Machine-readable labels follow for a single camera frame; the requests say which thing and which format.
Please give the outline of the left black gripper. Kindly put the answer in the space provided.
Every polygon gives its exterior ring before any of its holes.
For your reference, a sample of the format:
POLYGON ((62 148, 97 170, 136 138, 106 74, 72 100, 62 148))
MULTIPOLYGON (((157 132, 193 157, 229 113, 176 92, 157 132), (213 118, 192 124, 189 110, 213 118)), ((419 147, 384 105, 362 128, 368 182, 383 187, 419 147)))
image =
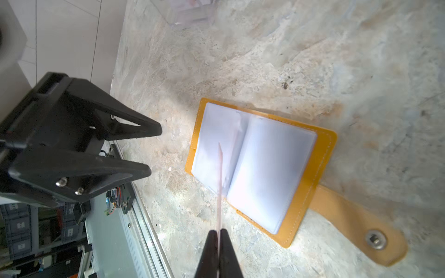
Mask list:
POLYGON ((159 122, 86 79, 47 73, 1 123, 1 196, 58 207, 151 175, 143 163, 100 156, 104 140, 162 134, 159 122))

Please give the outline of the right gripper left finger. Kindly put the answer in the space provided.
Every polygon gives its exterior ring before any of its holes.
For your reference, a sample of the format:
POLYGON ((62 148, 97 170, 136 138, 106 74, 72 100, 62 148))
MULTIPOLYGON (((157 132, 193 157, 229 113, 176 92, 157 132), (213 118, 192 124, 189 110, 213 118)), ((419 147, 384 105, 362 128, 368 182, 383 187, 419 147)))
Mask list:
POLYGON ((218 271, 218 234, 217 231, 210 230, 194 278, 216 278, 218 271))

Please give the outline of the yellow leather card holder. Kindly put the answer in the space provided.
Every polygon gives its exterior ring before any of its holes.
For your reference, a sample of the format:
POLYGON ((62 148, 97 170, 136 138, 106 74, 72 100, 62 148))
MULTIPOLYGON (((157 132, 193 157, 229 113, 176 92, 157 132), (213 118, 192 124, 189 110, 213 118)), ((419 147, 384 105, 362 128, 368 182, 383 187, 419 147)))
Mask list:
POLYGON ((396 264, 402 233, 319 183, 336 142, 329 129, 203 98, 185 171, 218 195, 220 143, 222 200, 282 248, 313 210, 375 263, 396 264))

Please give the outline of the red VIP card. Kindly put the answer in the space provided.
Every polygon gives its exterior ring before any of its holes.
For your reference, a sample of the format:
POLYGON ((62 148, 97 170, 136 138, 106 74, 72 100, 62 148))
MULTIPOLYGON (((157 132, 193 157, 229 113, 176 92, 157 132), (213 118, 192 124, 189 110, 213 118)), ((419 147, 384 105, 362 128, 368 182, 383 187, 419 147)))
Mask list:
POLYGON ((220 246, 221 246, 221 228, 222 228, 222 192, 223 192, 223 152, 221 149, 221 144, 218 143, 218 155, 219 155, 219 164, 218 164, 218 176, 217 176, 217 253, 218 257, 220 257, 220 246))

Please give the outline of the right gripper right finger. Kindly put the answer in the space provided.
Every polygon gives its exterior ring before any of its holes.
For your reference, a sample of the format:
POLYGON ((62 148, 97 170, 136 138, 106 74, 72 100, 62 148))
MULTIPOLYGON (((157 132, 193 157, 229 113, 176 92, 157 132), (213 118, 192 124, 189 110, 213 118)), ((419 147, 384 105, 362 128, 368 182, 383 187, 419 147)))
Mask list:
POLYGON ((228 231, 220 231, 220 277, 244 278, 228 231))

